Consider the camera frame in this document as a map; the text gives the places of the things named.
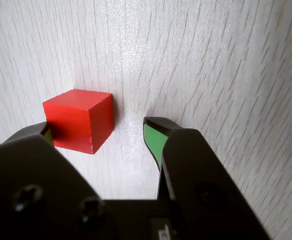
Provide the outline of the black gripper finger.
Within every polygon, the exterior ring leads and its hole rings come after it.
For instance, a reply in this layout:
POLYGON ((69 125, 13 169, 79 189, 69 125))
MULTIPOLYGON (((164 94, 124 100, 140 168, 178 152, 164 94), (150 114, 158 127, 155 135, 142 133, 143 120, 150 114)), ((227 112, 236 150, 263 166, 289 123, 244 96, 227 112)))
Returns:
POLYGON ((266 230, 203 135, 165 117, 143 119, 144 142, 192 240, 267 240, 266 230))
POLYGON ((0 240, 114 240, 105 205, 53 146, 46 122, 0 144, 0 240))

